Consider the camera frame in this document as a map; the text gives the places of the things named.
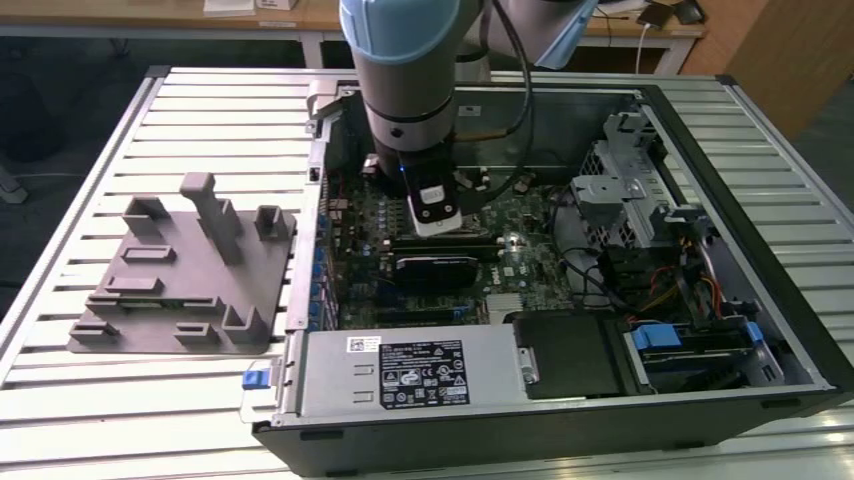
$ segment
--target yellow wire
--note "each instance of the yellow wire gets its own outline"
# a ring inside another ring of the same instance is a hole
[[[667,301],[667,299],[669,299],[669,297],[672,297],[672,295],[676,293],[677,287],[673,285],[672,287],[669,287],[669,290],[667,290],[660,297],[657,297],[655,300],[652,300],[641,309],[641,312],[645,312],[649,308],[656,307],[657,305],[660,305],[661,303],[664,303],[664,301]]]

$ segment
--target wooden desk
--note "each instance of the wooden desk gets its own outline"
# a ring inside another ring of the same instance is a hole
[[[204,0],[0,0],[0,35],[30,37],[296,40],[308,68],[322,68],[320,44],[343,40],[337,0],[300,0],[289,11],[257,9],[245,17],[205,17]],[[637,47],[633,20],[593,18],[585,47]],[[644,47],[665,50],[655,73],[676,74],[701,26],[671,19],[649,30]]]

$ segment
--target metal bracket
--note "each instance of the metal bracket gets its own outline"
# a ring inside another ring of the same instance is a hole
[[[653,240],[668,240],[672,227],[687,227],[705,216],[705,210],[695,205],[680,205],[673,208],[659,205],[649,215],[649,224],[655,231]]]
[[[337,81],[312,80],[308,84],[308,94],[305,96],[308,122],[305,123],[305,133],[312,134],[314,138],[318,138],[321,135],[321,120],[341,109],[341,104],[336,101],[337,96]]]
[[[521,380],[525,385],[539,382],[536,359],[533,358],[533,349],[529,347],[519,348],[519,368],[521,370]]]

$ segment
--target white label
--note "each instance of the white label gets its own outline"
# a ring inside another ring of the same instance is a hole
[[[480,107],[477,105],[460,105],[457,115],[460,117],[479,117]]]
[[[296,23],[293,22],[257,22],[258,27],[266,28],[293,28]]]
[[[465,387],[448,387],[445,390],[447,395],[465,395]]]
[[[383,337],[347,337],[347,353],[379,352]]]

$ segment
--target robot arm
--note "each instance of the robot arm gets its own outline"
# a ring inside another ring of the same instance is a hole
[[[452,177],[453,65],[467,40],[511,52],[513,24],[536,64],[568,61],[596,0],[341,0],[368,123],[383,174],[408,198],[416,233],[461,225]],[[500,138],[487,135],[484,139]]]

